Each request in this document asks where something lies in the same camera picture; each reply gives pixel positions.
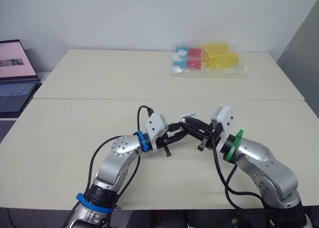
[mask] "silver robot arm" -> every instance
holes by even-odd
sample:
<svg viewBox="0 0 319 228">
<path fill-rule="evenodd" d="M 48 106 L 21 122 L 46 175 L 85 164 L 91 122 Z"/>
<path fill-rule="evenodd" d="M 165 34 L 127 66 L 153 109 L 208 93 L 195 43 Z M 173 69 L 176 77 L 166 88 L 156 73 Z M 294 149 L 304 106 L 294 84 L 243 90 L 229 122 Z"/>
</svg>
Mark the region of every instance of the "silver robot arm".
<svg viewBox="0 0 319 228">
<path fill-rule="evenodd" d="M 312 228 L 302 207 L 295 174 L 266 146 L 243 138 L 242 130 L 236 136 L 231 135 L 234 121 L 231 107 L 225 106 L 216 109 L 210 124 L 189 116 L 182 117 L 180 124 L 188 134 L 201 141 L 198 150 L 207 147 L 223 153 L 225 161 L 238 163 L 251 177 L 266 208 L 279 215 L 269 215 L 271 223 L 283 228 Z M 217 143 L 214 148 L 212 139 Z"/>
<path fill-rule="evenodd" d="M 168 129 L 162 115 L 152 113 L 146 123 L 147 133 L 141 131 L 131 136 L 117 138 L 112 144 L 112 152 L 104 159 L 90 189 L 79 193 L 75 209 L 66 228 L 108 227 L 113 208 L 131 163 L 143 152 L 157 151 L 156 139 Z"/>
<path fill-rule="evenodd" d="M 223 116 L 218 122 L 219 114 Z M 220 124 L 222 131 L 228 135 L 234 116 L 230 108 L 223 107 L 212 117 L 212 124 Z M 270 216 L 271 222 L 279 227 L 312 228 L 310 219 L 304 213 L 299 193 L 298 181 L 295 174 L 287 166 L 280 163 L 265 145 L 242 137 L 243 130 L 236 136 L 228 135 L 226 140 L 221 138 L 218 151 L 224 154 L 224 159 L 238 166 L 255 183 L 267 208 L 280 214 L 280 218 Z"/>
</svg>

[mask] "table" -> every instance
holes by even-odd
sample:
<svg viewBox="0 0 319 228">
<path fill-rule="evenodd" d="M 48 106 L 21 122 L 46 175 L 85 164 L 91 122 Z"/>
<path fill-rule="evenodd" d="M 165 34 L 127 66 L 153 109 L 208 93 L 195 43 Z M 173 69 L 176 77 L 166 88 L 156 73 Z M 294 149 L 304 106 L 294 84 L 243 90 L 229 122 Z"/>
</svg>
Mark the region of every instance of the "table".
<svg viewBox="0 0 319 228">
<path fill-rule="evenodd" d="M 136 131 L 138 106 L 147 105 L 175 122 L 196 112 L 209 121 L 218 106 L 231 105 L 236 119 L 233 134 L 267 145 L 275 157 L 295 172 L 303 205 L 318 205 L 318 118 L 303 101 L 158 101 L 158 100 L 32 100 L 0 144 L 0 207 L 69 210 L 83 192 L 94 150 L 104 140 Z M 146 121 L 141 115 L 141 124 Z M 123 209 L 227 209 L 222 183 L 211 151 L 196 150 L 188 136 L 164 150 L 149 152 L 123 194 Z M 97 156 L 94 173 L 111 144 Z M 225 176 L 232 165 L 220 161 Z M 237 171 L 231 187 L 258 192 L 250 178 Z M 258 200 L 234 197 L 246 208 Z"/>
<path fill-rule="evenodd" d="M 244 53 L 246 79 L 178 78 L 170 52 L 69 50 L 36 99 L 303 100 L 268 53 Z"/>
</svg>

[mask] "laptop keyboard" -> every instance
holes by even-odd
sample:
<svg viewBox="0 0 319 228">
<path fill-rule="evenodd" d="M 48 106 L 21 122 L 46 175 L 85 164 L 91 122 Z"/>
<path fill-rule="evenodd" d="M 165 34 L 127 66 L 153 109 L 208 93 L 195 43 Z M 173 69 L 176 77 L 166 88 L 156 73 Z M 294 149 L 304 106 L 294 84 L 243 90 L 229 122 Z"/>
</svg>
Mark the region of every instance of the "laptop keyboard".
<svg viewBox="0 0 319 228">
<path fill-rule="evenodd" d="M 27 95 L 34 83 L 0 84 L 0 96 Z"/>
<path fill-rule="evenodd" d="M 0 121 L 0 143 L 9 132 L 11 127 L 13 126 L 15 121 L 8 120 L 8 121 Z"/>
</svg>

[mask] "laptop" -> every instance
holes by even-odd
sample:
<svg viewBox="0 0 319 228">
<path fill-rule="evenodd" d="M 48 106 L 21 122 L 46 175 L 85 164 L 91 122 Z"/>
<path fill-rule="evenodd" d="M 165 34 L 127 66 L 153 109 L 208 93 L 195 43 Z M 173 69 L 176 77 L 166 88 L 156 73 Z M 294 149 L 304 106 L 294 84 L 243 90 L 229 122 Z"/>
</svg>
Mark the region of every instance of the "laptop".
<svg viewBox="0 0 319 228">
<path fill-rule="evenodd" d="M 0 113 L 19 111 L 39 83 L 21 42 L 0 41 Z"/>
</svg>

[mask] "blue ring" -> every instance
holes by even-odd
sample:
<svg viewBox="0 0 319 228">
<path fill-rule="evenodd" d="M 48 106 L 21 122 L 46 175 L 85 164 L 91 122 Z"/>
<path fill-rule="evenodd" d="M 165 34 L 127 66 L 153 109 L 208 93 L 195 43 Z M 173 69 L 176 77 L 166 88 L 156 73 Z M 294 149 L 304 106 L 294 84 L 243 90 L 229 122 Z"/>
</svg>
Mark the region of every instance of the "blue ring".
<svg viewBox="0 0 319 228">
<path fill-rule="evenodd" d="M 138 131 L 138 135 L 139 135 L 140 140 L 142 142 L 144 152 L 148 152 L 150 150 L 150 148 L 145 141 L 143 133 L 141 131 Z"/>
<path fill-rule="evenodd" d="M 113 211 L 113 208 L 105 208 L 105 207 L 98 207 L 94 204 L 91 204 L 89 203 L 83 196 L 82 193 L 79 193 L 77 196 L 76 196 L 76 199 L 79 200 L 82 205 L 84 205 L 85 207 L 91 209 L 91 210 L 94 210 L 96 212 L 102 212 L 102 213 L 112 213 Z"/>
</svg>

